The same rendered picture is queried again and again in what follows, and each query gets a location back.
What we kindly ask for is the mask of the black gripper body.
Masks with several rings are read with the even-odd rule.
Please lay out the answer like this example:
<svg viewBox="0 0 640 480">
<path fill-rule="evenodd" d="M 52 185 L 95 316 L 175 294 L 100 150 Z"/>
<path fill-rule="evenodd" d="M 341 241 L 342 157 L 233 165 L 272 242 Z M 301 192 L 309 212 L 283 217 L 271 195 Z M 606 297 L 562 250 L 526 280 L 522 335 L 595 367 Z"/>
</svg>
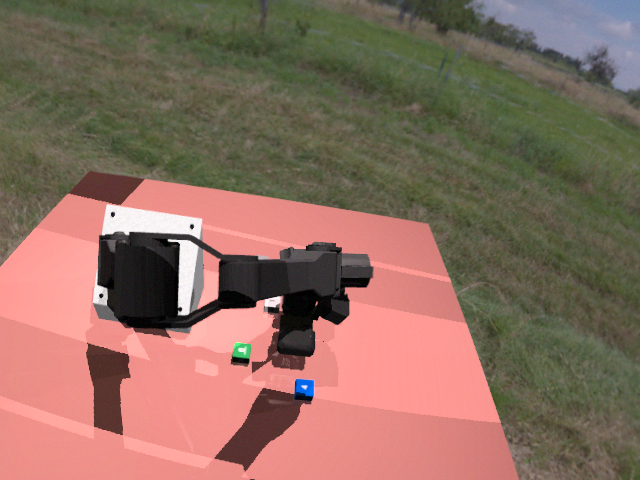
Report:
<svg viewBox="0 0 640 480">
<path fill-rule="evenodd" d="M 287 295 L 283 298 L 282 313 L 288 313 L 288 326 L 280 327 L 277 351 L 279 354 L 311 357 L 315 350 L 315 332 L 311 315 L 316 302 L 304 296 Z"/>
</svg>

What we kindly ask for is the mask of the green block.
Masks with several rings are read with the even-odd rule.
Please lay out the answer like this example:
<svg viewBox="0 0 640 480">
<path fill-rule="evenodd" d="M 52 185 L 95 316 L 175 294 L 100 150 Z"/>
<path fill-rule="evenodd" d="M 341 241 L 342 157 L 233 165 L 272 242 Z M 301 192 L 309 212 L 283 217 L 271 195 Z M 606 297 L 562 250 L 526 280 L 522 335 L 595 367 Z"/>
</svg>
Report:
<svg viewBox="0 0 640 480">
<path fill-rule="evenodd" d="M 237 363 L 250 363 L 250 351 L 252 344 L 236 343 L 233 349 L 233 361 Z"/>
</svg>

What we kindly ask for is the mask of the blue block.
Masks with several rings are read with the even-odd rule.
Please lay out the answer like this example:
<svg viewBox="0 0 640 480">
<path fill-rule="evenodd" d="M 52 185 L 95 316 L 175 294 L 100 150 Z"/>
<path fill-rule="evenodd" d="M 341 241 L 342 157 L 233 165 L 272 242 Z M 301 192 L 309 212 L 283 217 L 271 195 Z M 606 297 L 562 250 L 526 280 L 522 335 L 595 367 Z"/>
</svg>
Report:
<svg viewBox="0 0 640 480">
<path fill-rule="evenodd" d="M 294 400 L 312 401 L 314 397 L 314 381 L 297 379 L 295 381 Z"/>
</svg>

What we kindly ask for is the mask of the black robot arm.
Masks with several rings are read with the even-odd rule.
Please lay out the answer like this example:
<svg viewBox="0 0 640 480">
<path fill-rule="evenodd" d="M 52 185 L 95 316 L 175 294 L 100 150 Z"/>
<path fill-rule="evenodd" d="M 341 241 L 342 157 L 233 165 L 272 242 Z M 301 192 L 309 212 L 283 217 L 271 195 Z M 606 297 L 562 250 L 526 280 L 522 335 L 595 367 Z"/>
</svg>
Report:
<svg viewBox="0 0 640 480">
<path fill-rule="evenodd" d="M 188 315 L 178 315 L 178 242 L 188 240 L 220 259 L 218 298 Z M 342 253 L 336 243 L 290 246 L 280 259 L 221 254 L 194 235 L 161 232 L 115 232 L 99 235 L 97 286 L 114 290 L 114 316 L 133 328 L 183 328 L 222 309 L 251 309 L 278 296 L 319 301 L 319 316 L 340 325 L 350 316 L 345 288 L 367 288 L 374 267 L 368 254 Z"/>
</svg>

